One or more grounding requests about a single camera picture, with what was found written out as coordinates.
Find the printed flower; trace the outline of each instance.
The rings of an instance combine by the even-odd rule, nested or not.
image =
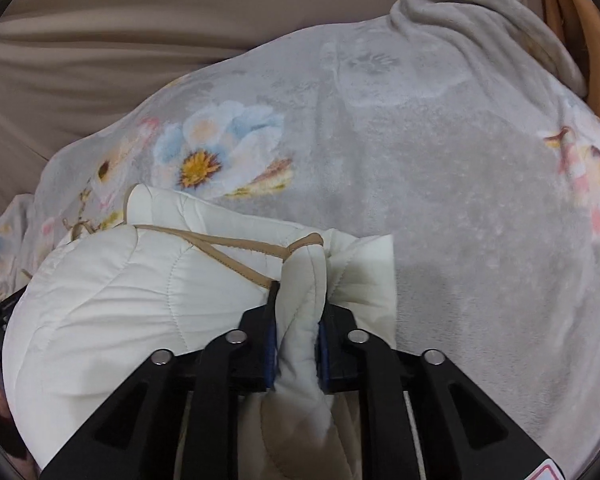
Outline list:
[[[600,120],[589,115],[576,115],[580,130],[564,126],[544,142],[559,150],[558,172],[567,176],[576,204],[589,210],[594,239],[600,241]]]
[[[118,225],[120,222],[122,222],[122,211],[118,210],[118,211],[114,211],[111,214],[109,214],[102,222],[100,222],[99,225],[97,225],[96,227],[93,228],[93,231],[104,231],[105,229],[109,229],[112,227],[115,227],[116,225]]]
[[[222,169],[222,164],[215,153],[197,150],[191,153],[180,169],[180,185],[194,189],[209,180],[214,173]]]
[[[56,227],[56,219],[47,218],[40,226],[40,234],[36,238],[35,257],[31,269],[33,272],[38,270],[49,253],[54,250],[54,229]]]
[[[80,192],[80,197],[79,197],[80,203],[85,204],[90,196],[91,196],[91,189],[89,189],[88,187],[84,188]]]
[[[366,52],[347,61],[350,68],[362,70],[371,75],[379,75],[389,72],[393,67],[400,65],[397,57],[391,57],[387,54],[372,54]]]
[[[283,116],[263,105],[209,105],[165,125],[154,145],[152,184],[207,200],[253,183],[274,161]]]
[[[596,146],[600,151],[600,118],[582,106],[573,109],[573,129],[581,142]]]
[[[101,209],[107,208],[113,198],[120,193],[134,159],[142,152],[157,127],[156,120],[142,121],[133,138],[125,137],[120,140],[98,163],[90,184],[98,197]]]
[[[250,184],[239,187],[227,195],[230,198],[259,196],[282,191],[291,182],[294,172],[291,170],[291,159],[274,160],[263,174]]]

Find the yellow flower center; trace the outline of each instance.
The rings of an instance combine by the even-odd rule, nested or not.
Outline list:
[[[191,153],[182,163],[180,184],[182,187],[196,188],[221,169],[222,164],[215,153],[209,153],[207,150],[197,150]]]

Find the beige sheet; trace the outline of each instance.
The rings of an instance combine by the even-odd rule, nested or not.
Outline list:
[[[14,0],[0,20],[0,212],[60,148],[173,79],[395,0]],[[519,0],[539,11],[539,0]]]

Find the beige drawstring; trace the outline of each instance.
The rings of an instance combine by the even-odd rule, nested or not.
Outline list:
[[[192,231],[183,231],[180,229],[172,229],[168,227],[158,227],[155,225],[138,224],[135,226],[136,229],[146,229],[149,231],[157,231],[160,233],[167,233],[179,236],[183,240],[186,240],[191,245],[199,248],[207,256],[210,256],[225,267],[237,272],[242,277],[246,278],[252,283],[262,288],[271,288],[271,282],[273,281],[268,276],[257,272],[256,270],[247,267],[245,264],[234,260],[230,256],[227,256],[222,251],[219,251],[213,245],[219,245],[223,247],[232,247],[238,249],[245,249],[248,251],[256,251],[257,253],[268,254],[269,256],[275,256],[282,259],[283,261],[288,259],[291,254],[301,247],[307,245],[323,245],[324,241],[318,233],[311,233],[304,238],[300,238],[293,242],[289,247],[282,247],[273,244],[267,244],[265,242],[257,242],[255,240],[243,240],[240,238],[224,238],[219,236],[203,235],[194,233]]]

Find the warning label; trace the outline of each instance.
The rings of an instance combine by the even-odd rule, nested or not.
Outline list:
[[[539,465],[525,480],[564,480],[554,461],[548,458]]]

